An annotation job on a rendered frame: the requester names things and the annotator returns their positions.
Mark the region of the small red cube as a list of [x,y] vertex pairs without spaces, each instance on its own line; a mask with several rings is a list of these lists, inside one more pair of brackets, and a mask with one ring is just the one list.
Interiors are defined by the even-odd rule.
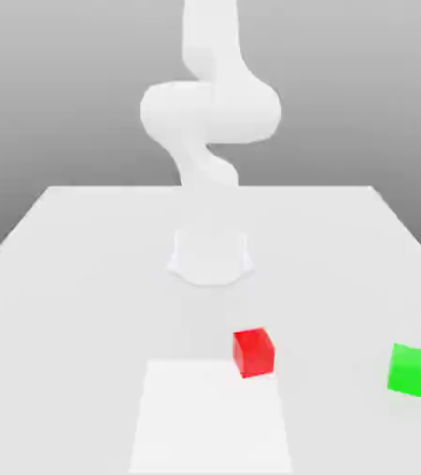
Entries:
[[273,373],[275,347],[266,329],[256,327],[234,332],[233,358],[243,379]]

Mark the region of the small green cube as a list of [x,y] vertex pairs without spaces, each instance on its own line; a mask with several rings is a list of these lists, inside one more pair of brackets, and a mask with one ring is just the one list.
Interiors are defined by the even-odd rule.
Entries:
[[421,349],[394,343],[389,360],[387,388],[421,397]]

